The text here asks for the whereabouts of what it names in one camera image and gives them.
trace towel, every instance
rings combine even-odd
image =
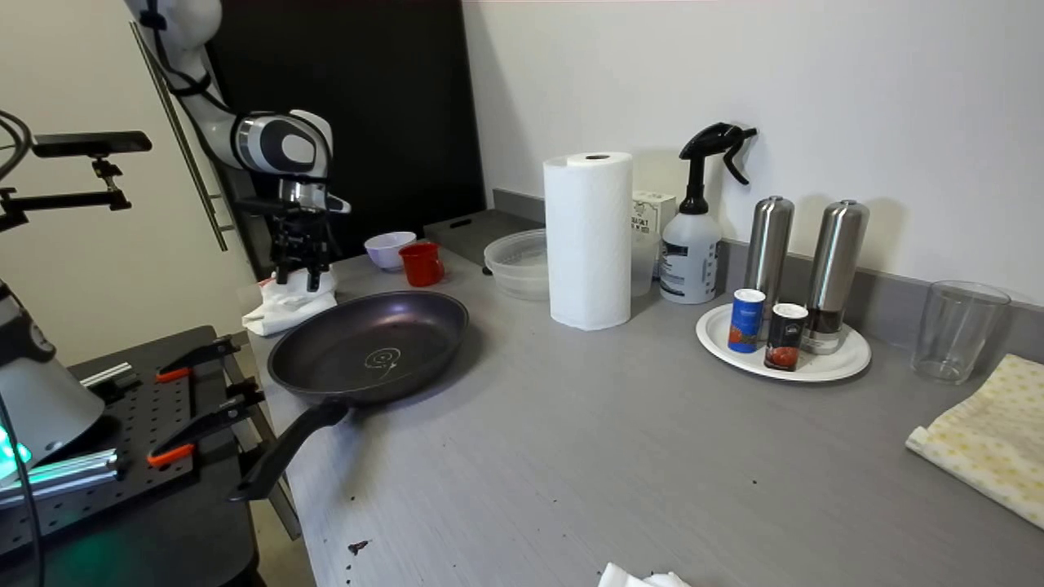
[[[319,286],[307,289],[307,270],[293,270],[289,285],[261,285],[261,307],[244,313],[241,326],[264,338],[293,331],[331,307],[337,307],[337,278],[323,270]]]
[[[634,579],[617,564],[608,564],[598,579],[598,587],[690,587],[678,573],[650,573],[650,579]]]
[[[987,384],[907,446],[1044,528],[1044,367],[1006,356]]]

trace black wire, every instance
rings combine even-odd
[[[0,179],[24,162],[24,158],[29,155],[29,141],[34,141],[34,131],[29,123],[24,123],[16,114],[11,112],[0,112],[0,126],[11,133],[12,141],[12,155],[0,162]]]
[[[196,89],[193,96],[202,96],[212,109],[236,114],[236,112],[231,112],[224,101],[220,101],[212,93],[198,89],[198,80],[193,80],[193,75],[186,75],[186,72],[179,72],[179,68],[170,67],[166,47],[165,47],[165,38],[160,38],[160,26],[146,26],[146,31],[154,31],[154,47],[156,47],[156,58],[154,58],[154,61],[156,61],[165,72],[170,72],[170,75],[175,75],[183,84]]]
[[[37,585],[44,587],[47,568],[44,568],[38,508],[37,508],[37,497],[34,497],[34,486],[29,486],[29,469],[24,464],[24,453],[21,453],[21,437],[12,433],[12,422],[11,422],[11,411],[4,406],[4,398],[0,398],[0,424],[7,430],[7,445],[11,445],[12,464],[16,464],[16,475],[21,475],[21,486],[24,486],[24,503],[29,508]]]

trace stainless steel shaker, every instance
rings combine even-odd
[[[783,196],[766,196],[754,206],[754,228],[746,249],[746,278],[745,286],[765,294],[765,307],[778,304],[783,285],[783,260],[790,241],[792,204]]]
[[[807,346],[819,356],[842,346],[842,313],[855,280],[865,224],[867,210],[855,199],[842,199],[824,213],[807,331]]]

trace clear drinking glass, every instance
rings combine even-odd
[[[916,374],[965,384],[981,349],[999,338],[1012,310],[1012,296],[989,285],[939,280],[930,285],[920,335],[916,335]]]

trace white spray bottle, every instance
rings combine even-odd
[[[704,158],[724,155],[730,175],[746,185],[746,175],[730,162],[730,158],[740,155],[754,133],[754,126],[740,131],[734,123],[716,123],[684,145],[681,159],[690,159],[690,189],[677,219],[664,228],[664,256],[655,270],[655,285],[665,301],[704,304],[720,294],[724,238],[718,222],[707,217]]]

